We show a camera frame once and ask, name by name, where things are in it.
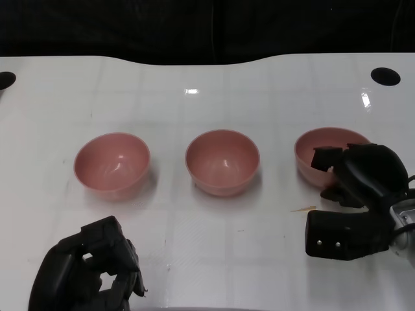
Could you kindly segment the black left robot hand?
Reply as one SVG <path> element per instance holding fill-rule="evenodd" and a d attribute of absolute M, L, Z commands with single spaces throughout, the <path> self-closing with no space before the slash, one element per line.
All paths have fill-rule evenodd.
<path fill-rule="evenodd" d="M 85 225 L 46 254 L 34 280 L 29 310 L 129 310 L 146 288 L 133 243 L 116 217 Z"/>

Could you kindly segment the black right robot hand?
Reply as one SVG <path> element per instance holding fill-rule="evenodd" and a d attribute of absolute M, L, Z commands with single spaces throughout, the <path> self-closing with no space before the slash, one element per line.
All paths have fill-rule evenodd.
<path fill-rule="evenodd" d="M 387 214 L 396 203 L 413 199 L 407 169 L 398 155 L 385 145 L 349 144 L 347 149 L 334 146 L 315 148 L 312 168 L 332 169 L 335 184 L 320 196 L 343 207 L 367 207 Z"/>

